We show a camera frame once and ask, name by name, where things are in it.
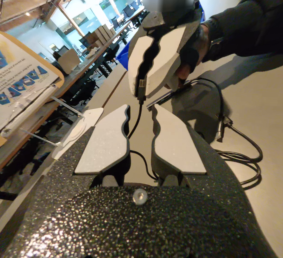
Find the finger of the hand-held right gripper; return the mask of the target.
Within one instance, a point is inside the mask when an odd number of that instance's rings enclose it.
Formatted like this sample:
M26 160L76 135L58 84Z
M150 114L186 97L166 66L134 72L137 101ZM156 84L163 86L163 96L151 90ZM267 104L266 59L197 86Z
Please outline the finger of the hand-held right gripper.
M149 73L159 50L158 39L154 37L135 34L131 39L128 53L128 81L134 97L150 98L155 94L150 92Z
M161 37L160 51L153 60L153 65L147 74L145 96L151 98L167 85L173 92L178 89L179 79L176 70L181 64L177 52L186 26L180 26Z

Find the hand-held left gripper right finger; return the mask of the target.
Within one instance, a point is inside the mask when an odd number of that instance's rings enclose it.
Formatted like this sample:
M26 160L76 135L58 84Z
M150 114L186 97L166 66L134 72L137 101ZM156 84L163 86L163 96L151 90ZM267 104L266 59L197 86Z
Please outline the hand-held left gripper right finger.
M189 175L207 176L186 124L158 104L152 107L152 120L151 167L158 186L180 186Z

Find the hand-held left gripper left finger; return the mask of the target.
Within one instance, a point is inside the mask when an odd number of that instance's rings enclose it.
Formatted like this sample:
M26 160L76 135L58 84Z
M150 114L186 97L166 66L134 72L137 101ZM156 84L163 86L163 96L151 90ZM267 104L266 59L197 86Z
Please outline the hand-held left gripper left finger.
M94 175L95 185L111 175L118 186L124 185L131 167L129 120L130 106L124 104L95 125L75 175Z

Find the grey usb hub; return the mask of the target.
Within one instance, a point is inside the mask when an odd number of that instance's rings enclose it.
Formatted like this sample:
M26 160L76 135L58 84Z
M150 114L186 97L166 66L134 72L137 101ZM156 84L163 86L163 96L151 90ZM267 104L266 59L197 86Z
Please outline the grey usb hub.
M177 89L176 91L171 90L170 92L164 94L163 96L157 98L156 100L148 104L146 106L147 110L151 111L154 104L161 105L166 103L167 101L171 100L173 97L176 97L181 93L183 93L184 91L188 90L191 86L192 86L192 80L186 81L181 88Z

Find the person's right forearm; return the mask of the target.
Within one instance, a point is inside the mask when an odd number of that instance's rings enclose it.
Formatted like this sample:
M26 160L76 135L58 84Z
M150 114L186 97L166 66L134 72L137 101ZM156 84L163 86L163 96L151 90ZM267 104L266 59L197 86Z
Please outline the person's right forearm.
M241 0L202 25L211 42L202 62L236 54L248 57L283 52L283 0Z

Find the person's right hand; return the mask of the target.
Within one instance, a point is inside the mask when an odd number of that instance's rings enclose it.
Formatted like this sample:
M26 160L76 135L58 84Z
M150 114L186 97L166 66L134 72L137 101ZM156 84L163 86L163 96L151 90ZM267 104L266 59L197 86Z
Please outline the person's right hand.
M210 49L211 40L207 26L201 24L197 29L197 38L186 44L180 51L180 65L175 74L178 77L178 88L182 87L188 76L194 71Z

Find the white flat pad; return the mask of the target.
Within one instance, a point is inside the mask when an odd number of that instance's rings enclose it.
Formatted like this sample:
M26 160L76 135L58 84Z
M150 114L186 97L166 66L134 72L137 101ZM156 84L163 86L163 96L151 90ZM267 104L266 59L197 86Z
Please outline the white flat pad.
M95 126L103 111L104 108L102 107L85 111L82 117L73 123L70 130L62 138L59 146L52 152L51 157L58 160L85 132Z

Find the long office desk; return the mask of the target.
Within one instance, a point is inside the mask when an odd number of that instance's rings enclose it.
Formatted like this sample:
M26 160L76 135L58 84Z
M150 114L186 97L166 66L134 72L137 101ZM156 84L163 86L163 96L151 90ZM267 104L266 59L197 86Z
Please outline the long office desk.
M104 62L105 59L103 57L103 54L105 52L108 52L109 50L114 51L114 49L118 46L120 41L124 40L124 36L126 34L125 30L129 29L128 28L129 25L130 25L130 20L122 28L120 28L120 31L116 33L114 37L112 37L107 41L106 45L101 46L98 50L95 51L95 53L92 56L90 56L90 58L86 58L81 64L79 64L76 67L78 68L78 71L76 71L76 73L88 69L97 60Z

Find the black computer monitor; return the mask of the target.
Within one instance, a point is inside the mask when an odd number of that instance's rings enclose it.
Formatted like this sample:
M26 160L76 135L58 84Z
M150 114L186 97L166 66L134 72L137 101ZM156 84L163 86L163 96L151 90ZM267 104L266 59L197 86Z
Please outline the black computer monitor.
M84 46L84 47L90 47L91 42L89 41L89 37L90 37L91 33L88 32L84 37L82 37L79 41L80 43Z

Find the large brown cardboard box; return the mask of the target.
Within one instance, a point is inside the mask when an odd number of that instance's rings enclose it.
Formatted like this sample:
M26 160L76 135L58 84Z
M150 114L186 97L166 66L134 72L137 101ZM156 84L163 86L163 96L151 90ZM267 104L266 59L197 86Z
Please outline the large brown cardboard box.
M70 75L72 71L81 63L81 60L77 55L77 52L74 49L70 49L58 59L58 63L63 72L67 75Z

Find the printed sign on wooden board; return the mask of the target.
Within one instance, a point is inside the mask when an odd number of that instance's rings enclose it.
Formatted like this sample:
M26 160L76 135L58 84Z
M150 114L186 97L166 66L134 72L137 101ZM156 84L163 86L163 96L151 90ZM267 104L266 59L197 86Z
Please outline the printed sign on wooden board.
M62 87L64 76L15 37L0 33L0 131L12 134Z

